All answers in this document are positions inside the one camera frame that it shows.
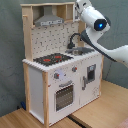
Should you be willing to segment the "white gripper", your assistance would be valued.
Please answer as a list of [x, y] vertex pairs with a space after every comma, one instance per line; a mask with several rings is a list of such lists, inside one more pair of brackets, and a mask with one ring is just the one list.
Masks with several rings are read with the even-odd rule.
[[78, 13], [82, 13], [89, 6], [91, 6], [90, 0], [76, 0], [76, 10]]

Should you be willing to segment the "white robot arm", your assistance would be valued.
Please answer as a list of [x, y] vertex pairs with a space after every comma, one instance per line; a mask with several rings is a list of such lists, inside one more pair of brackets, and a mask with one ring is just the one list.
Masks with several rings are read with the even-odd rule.
[[102, 55], [114, 62], [120, 62], [128, 68], [128, 45], [108, 50], [98, 40], [111, 27], [108, 17], [96, 10], [89, 0], [76, 0], [76, 10], [87, 28], [81, 32], [80, 38]]

